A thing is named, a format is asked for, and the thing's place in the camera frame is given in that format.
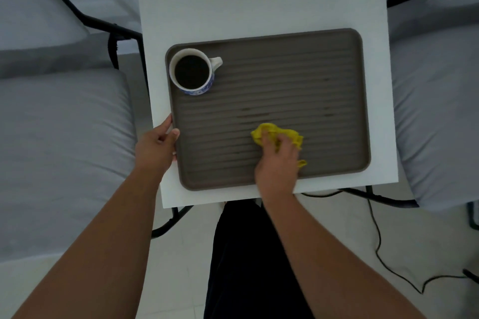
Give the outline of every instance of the person's leg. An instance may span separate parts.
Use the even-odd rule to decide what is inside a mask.
[[[205,318],[312,318],[279,237],[254,200],[229,202],[213,243]]]

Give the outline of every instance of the black metal chair frame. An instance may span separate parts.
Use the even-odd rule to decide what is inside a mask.
[[[141,63],[143,66],[143,73],[145,76],[145,82],[148,89],[148,79],[147,79],[147,69],[146,69],[146,61],[145,61],[145,49],[143,46],[143,35],[139,32],[123,28],[113,23],[105,22],[103,20],[88,16],[83,14],[78,8],[70,0],[62,0],[65,5],[75,14],[78,20],[83,23],[84,26],[90,27],[93,29],[101,30],[103,32],[110,33],[110,38],[108,41],[108,51],[110,55],[110,59],[112,61],[113,67],[119,69],[118,66],[118,56],[117,56],[117,41],[118,40],[125,40],[125,39],[135,39],[138,43],[138,49],[141,56]],[[387,7],[391,8],[396,5],[402,4],[406,1],[410,0],[387,0]],[[381,195],[376,195],[372,193],[372,189],[370,186],[367,187],[366,192],[361,191],[359,189],[354,188],[343,188],[339,189],[345,193],[349,193],[352,195],[356,195],[365,199],[369,199],[371,201],[375,201],[378,203],[382,203],[388,206],[397,207],[397,208],[417,208],[419,207],[418,203],[415,200],[396,200],[387,197],[383,197]],[[193,208],[193,206],[184,207],[181,211],[178,208],[172,208],[173,217],[162,227],[153,230],[151,233],[151,238],[157,238],[164,235],[168,232],[180,219],[184,217],[188,211]]]

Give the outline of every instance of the white table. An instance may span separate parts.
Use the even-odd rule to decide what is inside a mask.
[[[360,173],[302,179],[295,192],[398,181],[386,0],[140,0],[140,11],[154,125],[171,111],[164,58],[174,44],[356,29],[364,48],[371,164]],[[176,163],[160,189],[164,208],[258,196],[254,185],[188,191]]]

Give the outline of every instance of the hand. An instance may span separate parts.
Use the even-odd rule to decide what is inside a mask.
[[[145,133],[136,144],[135,168],[151,171],[159,181],[170,168],[171,162],[176,160],[173,153],[180,131],[173,129],[167,134],[171,124],[170,114],[160,126]]]
[[[262,132],[263,157],[256,166],[254,175],[263,201],[292,195],[298,178],[298,148],[286,135],[279,134],[278,140],[281,146],[276,152],[268,132]]]

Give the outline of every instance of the black coffee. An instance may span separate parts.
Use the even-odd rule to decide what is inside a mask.
[[[175,76],[181,86],[195,90],[203,86],[208,80],[208,63],[198,56],[183,57],[176,64]]]

